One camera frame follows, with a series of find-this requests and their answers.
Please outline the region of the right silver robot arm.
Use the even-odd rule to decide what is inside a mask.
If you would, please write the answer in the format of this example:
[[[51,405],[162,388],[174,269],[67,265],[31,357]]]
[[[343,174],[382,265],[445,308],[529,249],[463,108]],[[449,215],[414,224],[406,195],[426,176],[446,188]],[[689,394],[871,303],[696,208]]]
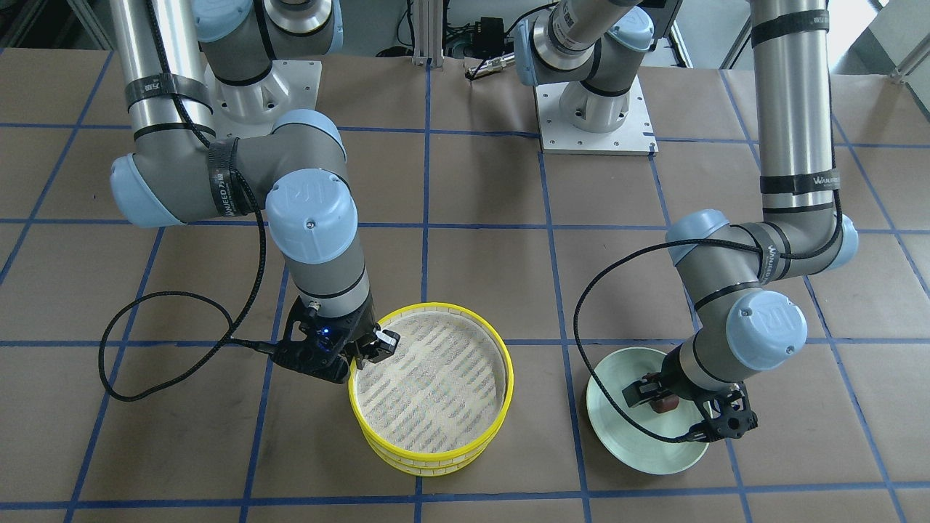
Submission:
[[[136,150],[116,159],[120,212],[157,228],[258,217],[298,288],[277,365],[343,384],[400,337],[373,315],[347,152],[315,109],[311,59],[339,50],[336,1],[113,1]]]

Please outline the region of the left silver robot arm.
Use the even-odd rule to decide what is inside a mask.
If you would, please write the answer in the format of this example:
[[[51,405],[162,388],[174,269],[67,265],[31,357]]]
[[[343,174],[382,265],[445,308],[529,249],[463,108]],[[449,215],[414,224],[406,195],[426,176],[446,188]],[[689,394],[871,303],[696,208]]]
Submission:
[[[632,429],[658,442],[710,443],[757,427],[745,381],[804,347],[803,312],[767,284],[847,264],[858,234],[841,209],[831,123],[827,1],[751,1],[761,158],[760,222],[709,209],[671,225],[664,243],[701,328],[635,378],[622,400],[594,383]]]

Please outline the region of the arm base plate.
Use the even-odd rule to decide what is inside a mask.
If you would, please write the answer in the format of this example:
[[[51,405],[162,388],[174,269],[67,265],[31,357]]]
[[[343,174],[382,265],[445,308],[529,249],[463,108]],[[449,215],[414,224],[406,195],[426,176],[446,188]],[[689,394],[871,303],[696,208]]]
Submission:
[[[219,82],[205,69],[218,139],[252,138],[272,132],[290,110],[316,108],[323,64],[319,60],[275,60],[268,76],[250,86]]]
[[[536,86],[541,148],[563,155],[650,155],[657,140],[640,79],[618,97],[605,97],[579,82]]]

